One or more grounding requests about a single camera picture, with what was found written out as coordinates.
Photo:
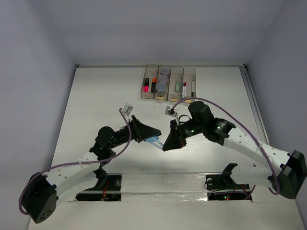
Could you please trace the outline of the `black cap whiteboard marker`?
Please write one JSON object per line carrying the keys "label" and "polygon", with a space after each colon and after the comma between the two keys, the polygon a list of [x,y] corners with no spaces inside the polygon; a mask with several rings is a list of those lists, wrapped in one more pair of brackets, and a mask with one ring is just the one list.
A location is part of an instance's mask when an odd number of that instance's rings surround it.
{"label": "black cap whiteboard marker", "polygon": [[195,94],[195,81],[193,80],[191,83],[191,96],[194,97]]}

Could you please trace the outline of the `orange highlighter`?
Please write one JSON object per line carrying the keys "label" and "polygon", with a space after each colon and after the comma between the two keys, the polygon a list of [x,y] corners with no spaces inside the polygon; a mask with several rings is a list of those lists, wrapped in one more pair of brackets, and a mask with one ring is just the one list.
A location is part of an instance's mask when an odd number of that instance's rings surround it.
{"label": "orange highlighter", "polygon": [[155,86],[156,86],[156,78],[152,79],[152,84],[151,84],[151,92],[155,92]]}

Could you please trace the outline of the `clear four-compartment organizer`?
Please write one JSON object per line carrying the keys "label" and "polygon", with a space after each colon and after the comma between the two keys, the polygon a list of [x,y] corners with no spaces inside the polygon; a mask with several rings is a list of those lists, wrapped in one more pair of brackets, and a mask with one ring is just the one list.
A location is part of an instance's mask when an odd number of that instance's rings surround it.
{"label": "clear four-compartment organizer", "polygon": [[[156,84],[159,83],[158,77],[161,74],[161,68],[170,68],[168,76],[168,82],[166,83],[167,89],[165,93],[151,92],[152,79],[156,78]],[[148,92],[143,91],[144,79],[149,78]],[[175,92],[175,82],[180,81],[180,92]],[[191,83],[195,81],[195,94],[191,96]],[[186,97],[182,97],[183,83],[186,82]],[[184,68],[184,67],[172,67],[167,65],[147,64],[145,67],[144,77],[141,86],[141,98],[154,99],[162,101],[179,102],[183,100],[185,103],[193,102],[196,97],[196,69]]]}

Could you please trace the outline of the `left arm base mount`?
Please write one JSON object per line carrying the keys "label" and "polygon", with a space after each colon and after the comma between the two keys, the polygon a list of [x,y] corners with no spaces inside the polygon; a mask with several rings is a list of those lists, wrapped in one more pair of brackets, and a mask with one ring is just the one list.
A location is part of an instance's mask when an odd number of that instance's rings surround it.
{"label": "left arm base mount", "polygon": [[108,174],[102,168],[94,171],[98,179],[95,186],[75,197],[78,201],[121,201],[122,174]]}

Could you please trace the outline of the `blue transparent utility knife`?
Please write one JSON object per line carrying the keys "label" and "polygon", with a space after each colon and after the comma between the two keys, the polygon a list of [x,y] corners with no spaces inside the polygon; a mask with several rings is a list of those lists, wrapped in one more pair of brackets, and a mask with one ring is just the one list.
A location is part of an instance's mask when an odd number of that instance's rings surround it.
{"label": "blue transparent utility knife", "polygon": [[161,150],[163,149],[164,144],[159,140],[159,137],[148,138],[145,140],[145,142],[148,142]]}

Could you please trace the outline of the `red cap whiteboard marker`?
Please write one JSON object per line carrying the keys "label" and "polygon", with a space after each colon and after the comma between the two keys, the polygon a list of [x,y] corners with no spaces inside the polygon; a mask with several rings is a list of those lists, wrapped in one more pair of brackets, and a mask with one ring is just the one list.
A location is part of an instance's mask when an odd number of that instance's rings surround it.
{"label": "red cap whiteboard marker", "polygon": [[182,97],[183,97],[183,98],[186,97],[186,86],[187,86],[187,83],[184,82],[184,83],[183,83],[183,87],[182,87]]}

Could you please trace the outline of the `green transparent utility knife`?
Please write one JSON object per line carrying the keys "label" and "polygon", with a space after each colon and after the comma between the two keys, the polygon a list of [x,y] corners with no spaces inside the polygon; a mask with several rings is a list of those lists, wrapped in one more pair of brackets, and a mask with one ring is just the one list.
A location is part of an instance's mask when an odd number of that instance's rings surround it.
{"label": "green transparent utility knife", "polygon": [[180,81],[175,82],[175,92],[180,92]]}

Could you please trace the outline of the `pink black highlighter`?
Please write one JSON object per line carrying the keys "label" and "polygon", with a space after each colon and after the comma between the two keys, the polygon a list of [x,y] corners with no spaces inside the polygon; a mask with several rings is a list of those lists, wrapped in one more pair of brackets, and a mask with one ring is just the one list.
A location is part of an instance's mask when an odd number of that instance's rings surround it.
{"label": "pink black highlighter", "polygon": [[148,92],[148,89],[149,89],[149,78],[145,78],[144,79],[144,85],[143,85],[143,91],[144,92]]}

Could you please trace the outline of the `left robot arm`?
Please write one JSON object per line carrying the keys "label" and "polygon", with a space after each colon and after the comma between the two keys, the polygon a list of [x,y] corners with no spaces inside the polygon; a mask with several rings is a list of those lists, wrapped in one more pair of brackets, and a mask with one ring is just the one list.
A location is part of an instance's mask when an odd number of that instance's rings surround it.
{"label": "left robot arm", "polygon": [[140,143],[161,134],[159,129],[143,124],[135,116],[118,131],[109,126],[100,128],[94,146],[77,161],[50,167],[30,177],[19,198],[20,211],[36,224],[45,221],[74,189],[77,192],[86,189],[86,186],[78,187],[78,181],[90,178],[89,183],[95,189],[106,185],[103,166],[118,156],[113,148],[122,144],[128,147],[132,140]]}

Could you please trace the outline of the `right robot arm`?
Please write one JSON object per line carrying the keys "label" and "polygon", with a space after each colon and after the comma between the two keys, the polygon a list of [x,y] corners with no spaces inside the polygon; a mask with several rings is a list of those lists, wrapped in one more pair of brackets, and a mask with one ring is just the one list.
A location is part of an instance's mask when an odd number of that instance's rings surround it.
{"label": "right robot arm", "polygon": [[191,119],[183,124],[176,120],[170,122],[170,133],[162,150],[176,150],[186,146],[186,139],[203,134],[206,139],[225,148],[235,150],[257,162],[257,166],[248,173],[237,172],[237,163],[230,163],[221,174],[210,175],[212,189],[233,189],[236,184],[260,185],[272,193],[288,199],[295,199],[307,177],[307,164],[303,153],[292,153],[276,149],[257,140],[249,131],[243,132],[235,124],[214,117],[208,105],[202,101],[192,102],[188,106]]}

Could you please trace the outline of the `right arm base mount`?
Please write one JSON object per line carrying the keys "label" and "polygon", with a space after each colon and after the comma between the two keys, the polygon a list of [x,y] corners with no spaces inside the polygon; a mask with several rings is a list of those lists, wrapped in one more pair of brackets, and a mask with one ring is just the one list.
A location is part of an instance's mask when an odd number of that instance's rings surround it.
{"label": "right arm base mount", "polygon": [[209,201],[252,200],[248,184],[236,184],[231,178],[236,163],[228,164],[221,173],[207,174],[204,188]]}

